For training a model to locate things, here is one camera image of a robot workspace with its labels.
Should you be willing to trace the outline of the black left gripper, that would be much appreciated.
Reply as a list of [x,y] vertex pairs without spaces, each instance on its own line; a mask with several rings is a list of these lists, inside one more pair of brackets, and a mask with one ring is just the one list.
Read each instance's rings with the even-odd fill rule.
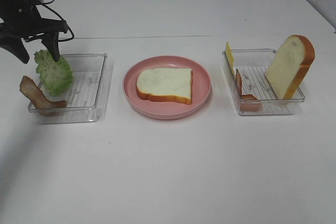
[[50,52],[53,60],[60,59],[59,33],[66,32],[66,21],[41,17],[37,6],[29,0],[1,0],[1,48],[12,53],[22,63],[29,62],[29,54],[22,39],[41,43]]

